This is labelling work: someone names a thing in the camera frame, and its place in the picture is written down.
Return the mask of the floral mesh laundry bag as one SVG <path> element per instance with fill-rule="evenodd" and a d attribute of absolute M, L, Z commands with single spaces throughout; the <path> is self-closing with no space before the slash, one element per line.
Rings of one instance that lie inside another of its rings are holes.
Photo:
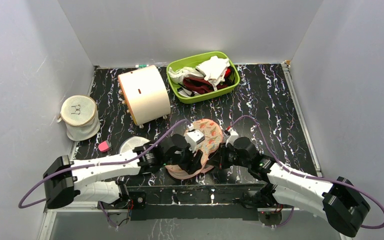
<path fill-rule="evenodd" d="M 204 118 L 196 120 L 192 125 L 194 129 L 201 131 L 204 135 L 204 141 L 198 144 L 198 149 L 203 152 L 200 160 L 201 166 L 197 170 L 193 170 L 192 173 L 187 173 L 185 170 L 181 169 L 179 165 L 166 165 L 165 168 L 168 173 L 178 180 L 190 179 L 212 170 L 214 167 L 207 163 L 209 156 L 218 150 L 219 144 L 223 140 L 221 127 L 211 119 Z"/>

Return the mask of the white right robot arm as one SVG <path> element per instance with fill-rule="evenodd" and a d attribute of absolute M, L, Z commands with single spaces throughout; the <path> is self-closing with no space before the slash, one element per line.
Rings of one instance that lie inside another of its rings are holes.
<path fill-rule="evenodd" d="M 312 175 L 279 165 L 268 155 L 261 154 L 247 137 L 239 137 L 233 143 L 221 143 L 210 154 L 208 164 L 227 169 L 232 165 L 247 168 L 257 180 L 270 188 L 262 192 L 262 202 L 268 207 L 277 204 L 298 207 L 326 220 L 337 232 L 355 237 L 371 207 L 346 178 L 338 183 L 313 179 Z"/>

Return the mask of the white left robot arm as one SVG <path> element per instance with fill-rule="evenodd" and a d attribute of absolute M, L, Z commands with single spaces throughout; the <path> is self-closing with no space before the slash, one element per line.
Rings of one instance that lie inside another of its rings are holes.
<path fill-rule="evenodd" d="M 184 136 L 166 137 L 156 145 L 149 141 L 123 153 L 86 161 L 60 156 L 43 174 L 46 206 L 60 209 L 75 201 L 85 201 L 124 208 L 129 203 L 129 194 L 111 178 L 155 173 L 174 165 L 185 167 L 192 174 L 202 167 L 199 144 L 204 140 L 201 132 L 191 131 Z"/>

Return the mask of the white cylindrical mesh laundry bag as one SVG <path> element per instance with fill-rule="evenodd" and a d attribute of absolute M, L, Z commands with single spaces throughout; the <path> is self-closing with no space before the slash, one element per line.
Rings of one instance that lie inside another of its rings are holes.
<path fill-rule="evenodd" d="M 94 99 L 86 95 L 73 95 L 61 106 L 57 122 L 64 122 L 68 138 L 75 142 L 85 141 L 100 130 L 98 108 Z"/>

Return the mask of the dark red garment in basket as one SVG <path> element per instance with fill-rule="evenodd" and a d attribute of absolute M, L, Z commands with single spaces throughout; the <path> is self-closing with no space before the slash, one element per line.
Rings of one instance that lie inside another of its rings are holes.
<path fill-rule="evenodd" d="M 184 78 L 177 92 L 184 97 L 196 97 L 211 92 L 215 92 L 228 87 L 227 84 L 219 83 L 214 87 L 208 81 L 201 78 Z"/>

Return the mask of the cream toy washing machine drum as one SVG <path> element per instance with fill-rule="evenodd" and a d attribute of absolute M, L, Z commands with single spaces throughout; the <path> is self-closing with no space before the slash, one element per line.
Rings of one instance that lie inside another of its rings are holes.
<path fill-rule="evenodd" d="M 171 114 L 168 91 L 155 65 L 122 73 L 117 78 L 124 97 L 122 103 L 136 126 L 143 128 L 144 124 Z"/>

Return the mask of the green plastic basket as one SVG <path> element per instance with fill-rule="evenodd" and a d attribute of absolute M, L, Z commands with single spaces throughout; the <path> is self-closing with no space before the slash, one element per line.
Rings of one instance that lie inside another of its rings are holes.
<path fill-rule="evenodd" d="M 198 96 L 186 97 L 186 96 L 180 95 L 177 89 L 180 87 L 180 83 L 183 82 L 183 79 L 185 78 L 204 79 L 204 76 L 196 70 L 196 66 L 201 64 L 204 61 L 209 60 L 212 56 L 217 56 L 218 58 L 221 58 L 221 59 L 226 59 L 226 58 L 229 59 L 230 66 L 225 72 L 224 79 L 222 79 L 222 82 L 220 82 L 220 84 L 227 84 L 228 87 L 223 88 L 221 90 L 214 91 L 214 92 L 198 95 Z M 197 103 L 197 102 L 201 102 L 204 100 L 209 100 L 215 97 L 225 95 L 227 93 L 232 92 L 240 83 L 240 76 L 236 67 L 233 65 L 230 58 L 221 51 L 211 51 L 211 52 L 201 53 L 201 54 L 197 54 L 197 55 L 193 55 L 193 56 L 189 56 L 186 58 L 173 61 L 166 68 L 166 73 L 167 73 L 168 83 L 173 93 L 184 104 Z"/>

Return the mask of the white cloth in basket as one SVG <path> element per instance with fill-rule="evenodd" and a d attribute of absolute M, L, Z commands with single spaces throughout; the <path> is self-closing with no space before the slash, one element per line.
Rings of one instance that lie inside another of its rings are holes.
<path fill-rule="evenodd" d="M 203 75 L 203 79 L 210 83 L 216 91 L 217 86 L 222 82 L 222 79 L 224 79 L 229 66 L 230 60 L 228 58 L 212 56 L 209 60 L 198 64 L 195 69 Z"/>

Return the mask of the pink and grey small block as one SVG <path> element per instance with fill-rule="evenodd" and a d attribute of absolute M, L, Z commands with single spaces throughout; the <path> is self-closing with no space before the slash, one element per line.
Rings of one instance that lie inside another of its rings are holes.
<path fill-rule="evenodd" d="M 101 153 L 108 152 L 111 148 L 112 148 L 112 145 L 108 140 L 102 141 L 101 143 L 98 144 L 98 150 Z"/>

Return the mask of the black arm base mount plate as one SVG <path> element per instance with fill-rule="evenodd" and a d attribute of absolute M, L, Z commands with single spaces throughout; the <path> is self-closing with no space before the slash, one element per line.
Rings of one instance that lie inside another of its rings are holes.
<path fill-rule="evenodd" d="M 270 187 L 257 184 L 127 186 L 121 199 L 98 203 L 109 214 L 130 215 L 132 221 L 154 219 L 242 219 L 279 213 L 284 205 Z"/>

